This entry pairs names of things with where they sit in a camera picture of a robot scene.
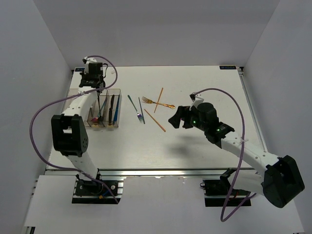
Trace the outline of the black knife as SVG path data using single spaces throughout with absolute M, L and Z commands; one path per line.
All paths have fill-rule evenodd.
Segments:
M 111 100 L 110 100 L 110 108 L 109 108 L 109 121 L 108 124 L 112 125 L 112 117 L 113 117 L 113 106 L 114 106 L 114 100 L 115 100 L 115 95 L 112 95 Z

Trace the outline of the black spoon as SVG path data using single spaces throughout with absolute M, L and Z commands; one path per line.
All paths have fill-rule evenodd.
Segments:
M 101 115 L 101 104 L 100 104 L 100 93 L 97 94 L 97 102 L 98 102 L 98 115 L 97 115 L 97 120 L 99 122 L 102 121 L 102 115 Z

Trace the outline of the rainbow spoon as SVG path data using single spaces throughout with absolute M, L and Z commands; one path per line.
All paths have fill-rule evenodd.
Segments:
M 98 112 L 92 118 L 93 123 L 99 123 L 104 120 L 104 107 L 106 105 L 106 102 L 107 102 L 107 98 L 105 98 L 103 101 L 101 101 L 100 97 L 97 98 Z

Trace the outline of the blue knife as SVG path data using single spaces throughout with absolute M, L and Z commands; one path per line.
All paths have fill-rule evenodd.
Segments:
M 115 109 L 113 124 L 115 124 L 117 121 L 118 109 L 119 109 L 119 100 L 120 100 L 120 95 L 118 96 L 118 99 L 117 99 L 117 105 L 116 105 L 116 109 Z

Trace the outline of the orange chopstick long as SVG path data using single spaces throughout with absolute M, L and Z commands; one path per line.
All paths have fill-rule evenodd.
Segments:
M 165 128 L 146 109 L 144 109 L 144 111 L 162 129 L 163 132 L 166 132 Z

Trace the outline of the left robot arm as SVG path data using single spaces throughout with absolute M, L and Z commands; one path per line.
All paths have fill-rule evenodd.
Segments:
M 81 177 L 91 176 L 86 189 L 94 195 L 103 189 L 103 182 L 97 179 L 98 168 L 92 162 L 88 152 L 89 139 L 84 125 L 90 108 L 98 99 L 101 91 L 92 89 L 105 86 L 103 63 L 94 60 L 86 62 L 85 69 L 80 73 L 78 97 L 73 98 L 69 106 L 51 119 L 54 149 L 65 156 L 79 170 Z

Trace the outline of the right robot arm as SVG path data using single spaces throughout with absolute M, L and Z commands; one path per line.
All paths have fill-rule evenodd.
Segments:
M 168 122 L 176 129 L 197 128 L 206 139 L 222 150 L 241 157 L 256 170 L 256 174 L 230 168 L 220 176 L 220 188 L 225 194 L 245 190 L 264 196 L 272 205 L 283 208 L 304 189 L 305 185 L 294 158 L 280 157 L 243 141 L 231 126 L 219 121 L 210 103 L 178 106 Z

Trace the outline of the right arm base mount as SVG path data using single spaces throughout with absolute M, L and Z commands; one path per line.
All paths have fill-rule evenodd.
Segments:
M 233 168 L 201 170 L 202 182 L 199 186 L 204 192 L 205 207 L 223 207 L 230 184 L 224 183 L 220 177 L 224 173 L 227 175 L 228 171 L 235 172 L 235 170 Z M 233 189 L 227 207 L 238 206 L 246 195 L 248 192 L 245 190 Z

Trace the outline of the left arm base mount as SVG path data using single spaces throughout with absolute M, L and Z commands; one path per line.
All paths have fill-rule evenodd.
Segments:
M 116 200 L 120 202 L 121 199 L 123 181 L 116 179 L 103 180 L 100 175 L 97 175 L 97 180 L 105 183 L 111 192 L 101 183 L 82 179 L 79 175 L 76 175 L 72 204 L 117 205 Z

